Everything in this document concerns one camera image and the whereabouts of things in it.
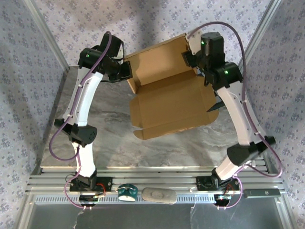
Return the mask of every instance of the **marble surface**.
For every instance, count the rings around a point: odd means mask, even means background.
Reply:
[[[56,117],[61,117],[71,99],[77,77],[72,67],[67,76]],[[226,154],[227,147],[237,142],[237,135],[226,109],[215,122],[176,134],[150,140],[136,138],[130,122],[129,101],[134,98],[127,82],[101,83],[95,93],[88,124],[98,129],[93,142],[97,168],[109,166],[215,166]],[[50,137],[55,133],[52,127]],[[76,162],[60,162],[44,149],[41,167],[76,166]],[[74,150],[65,134],[54,141],[53,151],[62,158],[73,156]]]

